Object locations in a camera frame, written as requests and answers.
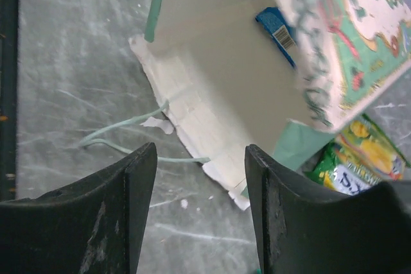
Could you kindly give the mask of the blue snack packet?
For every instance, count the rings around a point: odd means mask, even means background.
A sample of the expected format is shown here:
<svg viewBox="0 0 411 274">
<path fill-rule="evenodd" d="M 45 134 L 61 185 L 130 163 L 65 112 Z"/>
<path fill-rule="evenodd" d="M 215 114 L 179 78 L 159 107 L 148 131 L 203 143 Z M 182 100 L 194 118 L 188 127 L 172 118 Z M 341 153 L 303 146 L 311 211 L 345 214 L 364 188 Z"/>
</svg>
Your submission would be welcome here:
<svg viewBox="0 0 411 274">
<path fill-rule="evenodd" d="M 294 28 L 288 25 L 278 7 L 265 8 L 256 15 L 255 20 L 270 34 L 278 49 L 295 68 L 299 50 L 294 39 Z"/>
</svg>

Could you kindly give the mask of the green printed paper bag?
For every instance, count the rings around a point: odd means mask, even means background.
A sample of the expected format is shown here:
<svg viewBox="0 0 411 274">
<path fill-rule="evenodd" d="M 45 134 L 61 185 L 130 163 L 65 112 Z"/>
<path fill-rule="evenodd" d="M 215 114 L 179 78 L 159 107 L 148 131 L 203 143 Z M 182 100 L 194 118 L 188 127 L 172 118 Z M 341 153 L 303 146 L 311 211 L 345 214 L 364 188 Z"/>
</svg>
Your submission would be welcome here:
<svg viewBox="0 0 411 274">
<path fill-rule="evenodd" d="M 293 68 L 255 20 L 278 7 Z M 152 0 L 130 39 L 169 123 L 204 172 L 250 205 L 244 149 L 304 172 L 324 146 L 410 68 L 405 0 Z"/>
</svg>

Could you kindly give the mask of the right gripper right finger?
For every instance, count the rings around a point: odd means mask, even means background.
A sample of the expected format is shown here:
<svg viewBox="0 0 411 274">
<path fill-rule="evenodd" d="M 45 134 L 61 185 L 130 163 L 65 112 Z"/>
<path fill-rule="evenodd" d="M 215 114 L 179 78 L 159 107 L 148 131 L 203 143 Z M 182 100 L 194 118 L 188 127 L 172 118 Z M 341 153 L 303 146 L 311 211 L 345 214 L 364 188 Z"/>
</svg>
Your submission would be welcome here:
<svg viewBox="0 0 411 274">
<path fill-rule="evenodd" d="M 409 273 L 410 182 L 350 196 L 245 148 L 262 273 Z"/>
</svg>

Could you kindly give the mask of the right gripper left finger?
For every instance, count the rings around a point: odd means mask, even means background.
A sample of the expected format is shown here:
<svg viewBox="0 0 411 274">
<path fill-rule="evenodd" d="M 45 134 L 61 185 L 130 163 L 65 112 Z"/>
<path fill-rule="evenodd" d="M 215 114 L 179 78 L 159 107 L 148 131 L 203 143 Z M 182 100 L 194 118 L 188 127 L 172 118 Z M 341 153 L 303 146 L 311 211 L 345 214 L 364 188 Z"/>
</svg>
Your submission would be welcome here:
<svg viewBox="0 0 411 274">
<path fill-rule="evenodd" d="M 42 196 L 1 203 L 2 273 L 135 273 L 157 170 L 150 142 Z"/>
</svg>

